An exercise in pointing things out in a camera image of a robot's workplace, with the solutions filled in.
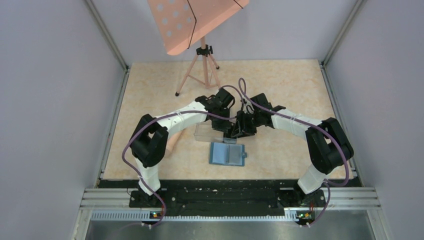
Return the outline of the teal card holder wallet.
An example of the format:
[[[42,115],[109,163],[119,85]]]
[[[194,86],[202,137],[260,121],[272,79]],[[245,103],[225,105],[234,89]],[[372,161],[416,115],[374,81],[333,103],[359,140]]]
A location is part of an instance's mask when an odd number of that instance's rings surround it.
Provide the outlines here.
[[[241,145],[242,146],[242,164],[241,165],[232,165],[229,163],[229,146],[230,145]],[[248,157],[248,154],[245,149],[244,144],[227,144],[227,143],[219,143],[212,142],[209,148],[209,160],[208,163],[211,165],[219,165],[219,166],[231,166],[231,167],[244,167],[245,159]]]

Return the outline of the clear plastic box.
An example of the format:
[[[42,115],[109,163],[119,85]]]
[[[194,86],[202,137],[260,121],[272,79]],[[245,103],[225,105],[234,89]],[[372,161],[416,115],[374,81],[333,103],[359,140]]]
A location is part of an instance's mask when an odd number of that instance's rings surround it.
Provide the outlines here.
[[[225,137],[221,131],[214,130],[212,124],[208,122],[198,123],[194,130],[194,138],[199,142],[236,144],[236,138]]]

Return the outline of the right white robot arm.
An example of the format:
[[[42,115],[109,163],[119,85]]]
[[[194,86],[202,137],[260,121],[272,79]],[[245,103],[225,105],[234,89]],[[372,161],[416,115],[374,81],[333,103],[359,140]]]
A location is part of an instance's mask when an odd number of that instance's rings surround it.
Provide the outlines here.
[[[306,141],[311,164],[297,181],[299,189],[293,192],[297,205],[307,206],[314,198],[313,192],[339,166],[345,168],[345,180],[341,185],[348,182],[348,160],[354,156],[354,149],[337,119],[319,120],[280,105],[272,106],[264,93],[252,98],[244,96],[241,102],[243,112],[247,114],[248,127],[266,126],[284,130]]]

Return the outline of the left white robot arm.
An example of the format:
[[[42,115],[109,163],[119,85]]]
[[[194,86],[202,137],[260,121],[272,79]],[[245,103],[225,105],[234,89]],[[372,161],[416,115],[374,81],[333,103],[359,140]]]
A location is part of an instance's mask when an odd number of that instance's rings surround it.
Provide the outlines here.
[[[176,133],[206,121],[213,130],[228,136],[233,128],[230,108],[235,97],[221,88],[216,94],[197,97],[188,105],[161,116],[145,114],[139,120],[128,148],[137,164],[141,200],[149,207],[160,202],[159,162],[164,158],[168,140]]]

